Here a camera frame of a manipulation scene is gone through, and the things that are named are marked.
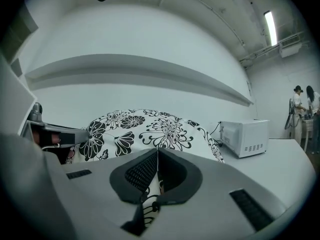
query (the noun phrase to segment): woman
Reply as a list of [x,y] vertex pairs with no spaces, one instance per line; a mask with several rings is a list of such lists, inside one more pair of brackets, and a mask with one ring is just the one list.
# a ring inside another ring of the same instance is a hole
[[300,85],[297,85],[294,89],[293,95],[293,105],[294,105],[294,115],[293,115],[293,135],[294,139],[298,144],[301,144],[301,137],[302,137],[302,121],[300,119],[300,115],[303,114],[303,111],[306,111],[306,108],[301,106],[301,97],[300,94],[304,91],[301,90]]
[[306,95],[308,97],[309,112],[313,116],[313,133],[312,133],[312,152],[319,154],[320,150],[320,94],[312,89],[309,85],[306,88]]

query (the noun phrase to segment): fluorescent light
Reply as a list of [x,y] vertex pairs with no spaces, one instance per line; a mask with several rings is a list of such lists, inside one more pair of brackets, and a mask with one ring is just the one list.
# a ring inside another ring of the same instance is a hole
[[271,38],[271,45],[275,46],[278,41],[277,41],[277,33],[276,33],[276,27],[275,27],[275,22],[274,22],[274,17],[272,16],[271,11],[267,11],[264,13],[266,23],[268,24],[269,28],[269,35]]

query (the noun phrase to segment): floral fabric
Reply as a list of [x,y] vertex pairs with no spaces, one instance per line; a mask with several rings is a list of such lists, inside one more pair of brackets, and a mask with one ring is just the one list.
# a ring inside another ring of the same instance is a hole
[[[224,163],[214,139],[197,122],[149,109],[117,110],[93,120],[89,140],[74,147],[66,163],[90,162],[125,156],[150,148],[169,148]],[[154,176],[143,194],[144,224],[158,214],[162,180]]]

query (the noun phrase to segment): floral pattern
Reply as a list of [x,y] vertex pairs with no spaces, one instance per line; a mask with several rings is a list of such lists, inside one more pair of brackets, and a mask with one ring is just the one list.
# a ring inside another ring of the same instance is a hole
[[121,110],[116,110],[114,112],[108,113],[106,116],[99,117],[99,122],[105,123],[105,129],[114,130],[120,127],[122,120],[127,116],[126,112]]
[[157,110],[144,109],[143,113],[145,115],[148,115],[149,117],[157,117],[157,116],[159,116],[159,111],[157,111]]
[[159,114],[162,115],[162,116],[165,116],[165,117],[173,117],[172,114],[169,114],[169,113],[166,113],[166,112],[160,112]]
[[121,127],[124,129],[130,129],[133,127],[140,126],[144,123],[145,118],[143,116],[128,116],[121,121]]
[[75,156],[75,147],[71,147],[68,156],[66,157],[66,164],[72,164],[72,161],[74,159]]
[[107,159],[109,157],[109,154],[108,154],[108,149],[106,149],[105,151],[102,152],[102,155],[99,156],[99,160],[104,160],[104,159]]
[[209,141],[209,139],[211,138],[211,135],[209,134],[209,132],[207,132],[205,129],[201,127],[197,128],[197,130],[202,134],[205,141]]
[[175,123],[178,123],[181,120],[181,118],[179,118],[179,117],[176,117],[176,116],[173,116],[173,117],[174,117],[174,122]]
[[89,140],[81,143],[79,146],[79,152],[85,156],[85,161],[94,158],[101,150],[104,142],[103,133],[106,125],[102,122],[92,121],[88,126]]
[[197,122],[195,122],[195,121],[191,121],[191,120],[186,121],[186,123],[187,123],[188,125],[193,126],[193,127],[197,127],[197,126],[199,126],[199,124],[198,124]]
[[115,155],[117,157],[124,156],[131,153],[131,146],[134,143],[135,135],[132,131],[125,133],[119,137],[114,138],[116,146]]
[[147,125],[146,132],[139,135],[143,144],[149,145],[151,142],[156,148],[169,148],[173,150],[183,150],[191,148],[192,136],[186,137],[187,131],[181,123],[173,123],[171,120],[159,118]]
[[139,110],[141,110],[141,109],[128,109],[128,111],[129,111],[130,113],[134,113],[134,112],[137,112],[137,111],[139,111]]
[[224,158],[222,157],[221,155],[221,152],[218,148],[218,146],[215,144],[215,141],[213,138],[209,139],[208,140],[208,145],[210,146],[211,148],[211,152],[212,154],[214,155],[214,157],[221,163],[224,163]]

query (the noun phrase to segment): ceiling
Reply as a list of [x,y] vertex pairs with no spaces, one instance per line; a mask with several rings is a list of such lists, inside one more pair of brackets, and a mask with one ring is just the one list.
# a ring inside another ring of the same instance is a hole
[[[76,6],[101,5],[97,0],[75,0]],[[307,28],[290,0],[106,0],[159,7],[182,16],[214,35],[238,59],[270,47],[264,13],[271,11],[278,40]]]

